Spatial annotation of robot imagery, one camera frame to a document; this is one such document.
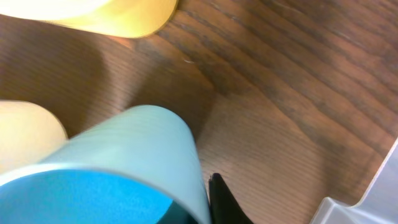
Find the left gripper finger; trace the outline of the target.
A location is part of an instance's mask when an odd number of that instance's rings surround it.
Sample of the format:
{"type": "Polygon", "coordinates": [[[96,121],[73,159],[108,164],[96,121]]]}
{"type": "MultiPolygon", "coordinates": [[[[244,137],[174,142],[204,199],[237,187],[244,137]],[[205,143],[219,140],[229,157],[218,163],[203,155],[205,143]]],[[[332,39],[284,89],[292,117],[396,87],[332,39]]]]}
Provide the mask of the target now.
{"type": "Polygon", "coordinates": [[[243,212],[221,174],[209,179],[210,212],[214,224],[253,224],[243,212]]]}

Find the yellow plastic cup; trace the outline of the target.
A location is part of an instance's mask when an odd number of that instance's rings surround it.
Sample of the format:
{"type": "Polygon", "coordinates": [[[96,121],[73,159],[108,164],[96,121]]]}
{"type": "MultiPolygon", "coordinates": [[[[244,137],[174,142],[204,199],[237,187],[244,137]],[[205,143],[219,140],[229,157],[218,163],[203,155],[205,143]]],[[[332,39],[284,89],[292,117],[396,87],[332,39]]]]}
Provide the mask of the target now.
{"type": "Polygon", "coordinates": [[[135,39],[161,29],[177,4],[177,0],[1,0],[1,14],[135,39]]]}

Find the cream white plastic cup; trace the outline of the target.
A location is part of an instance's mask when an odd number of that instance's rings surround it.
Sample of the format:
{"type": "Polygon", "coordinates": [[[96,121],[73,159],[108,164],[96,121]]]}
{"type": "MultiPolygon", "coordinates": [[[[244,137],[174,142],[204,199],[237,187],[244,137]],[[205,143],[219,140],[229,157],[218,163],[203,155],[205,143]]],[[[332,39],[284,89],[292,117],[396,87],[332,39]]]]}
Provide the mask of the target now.
{"type": "Polygon", "coordinates": [[[1,101],[1,173],[34,164],[68,141],[60,120],[27,101],[1,101]]]}

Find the light blue plastic cup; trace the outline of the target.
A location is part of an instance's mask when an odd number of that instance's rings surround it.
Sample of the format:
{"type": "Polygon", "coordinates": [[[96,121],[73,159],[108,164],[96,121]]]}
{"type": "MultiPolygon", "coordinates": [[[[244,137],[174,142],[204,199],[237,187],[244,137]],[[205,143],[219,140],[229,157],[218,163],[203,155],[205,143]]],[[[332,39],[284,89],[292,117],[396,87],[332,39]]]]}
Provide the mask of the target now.
{"type": "Polygon", "coordinates": [[[1,176],[2,223],[210,223],[195,141],[172,111],[135,106],[1,176]]]}

